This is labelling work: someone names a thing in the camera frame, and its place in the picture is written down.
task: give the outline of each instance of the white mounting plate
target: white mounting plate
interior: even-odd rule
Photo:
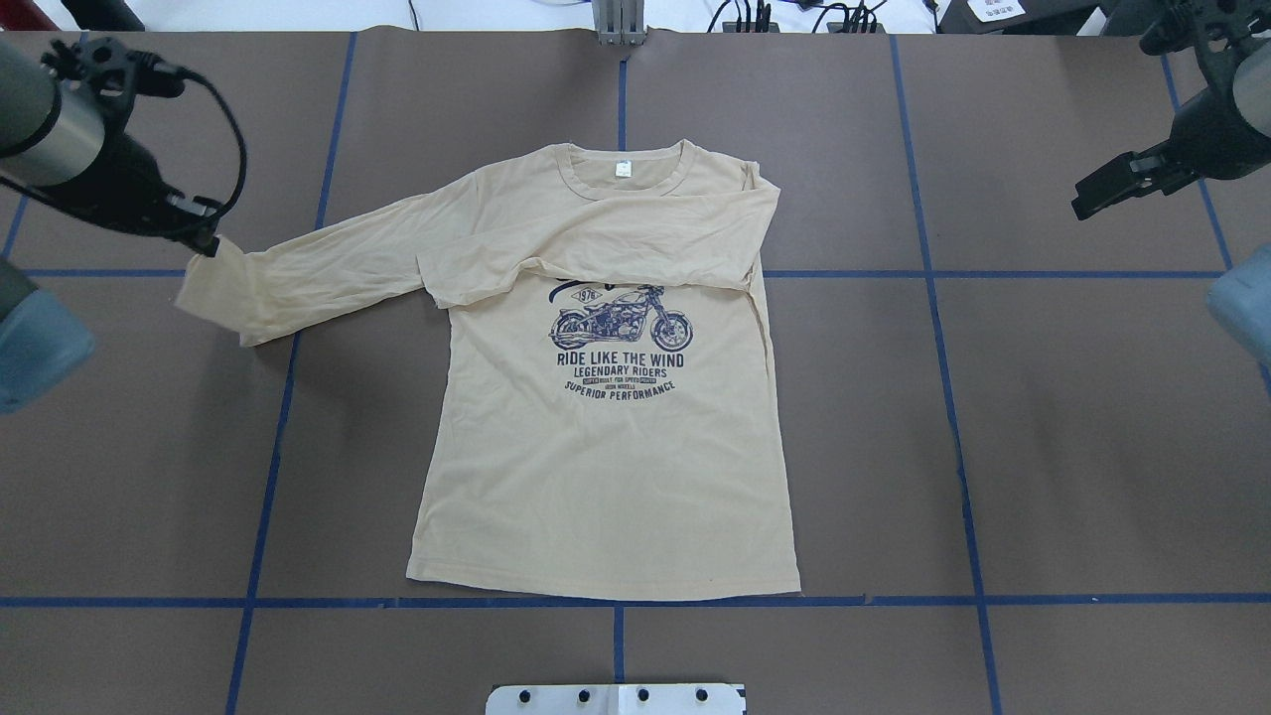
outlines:
[[[489,693],[486,715],[745,715],[745,693],[727,683],[503,686]]]

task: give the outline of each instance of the cream long-sleeve shirt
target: cream long-sleeve shirt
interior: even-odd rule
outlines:
[[[449,309],[412,579],[794,592],[759,264],[778,193],[688,141],[553,145],[262,253],[222,239],[177,305],[243,344],[421,287]]]

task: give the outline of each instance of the white floor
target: white floor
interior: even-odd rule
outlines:
[[[868,0],[871,5],[880,0]],[[75,20],[58,0],[37,0],[62,29],[76,29]],[[132,11],[153,30],[351,30],[374,25],[411,28],[407,0],[127,0]],[[941,3],[941,13],[948,0]],[[704,32],[718,0],[646,0],[644,22],[679,32]],[[591,28],[591,6],[574,0],[414,0],[419,29],[430,30],[526,30]],[[773,4],[773,22],[782,32],[810,32],[821,10],[803,11],[791,0]],[[921,0],[886,0],[877,15],[890,33],[934,30],[932,14]],[[841,13],[829,13],[826,23]],[[724,10],[721,23],[735,20]]]

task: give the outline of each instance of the extended sleeve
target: extended sleeve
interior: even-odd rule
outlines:
[[[215,258],[191,259],[177,306],[238,330],[250,345],[418,290],[417,253],[472,232],[477,184],[469,174],[262,253],[222,237]]]
[[[506,292],[521,271],[746,290],[779,194],[758,178],[731,193],[606,198],[430,246],[419,273],[441,307]]]

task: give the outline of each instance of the motorcycle print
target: motorcycle print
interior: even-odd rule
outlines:
[[[588,342],[636,342],[644,333],[644,323],[652,310],[656,316],[649,328],[653,342],[667,352],[684,349],[693,339],[693,323],[684,312],[667,310],[658,284],[642,284],[597,305],[561,310],[552,325],[552,342],[561,349],[577,349]]]

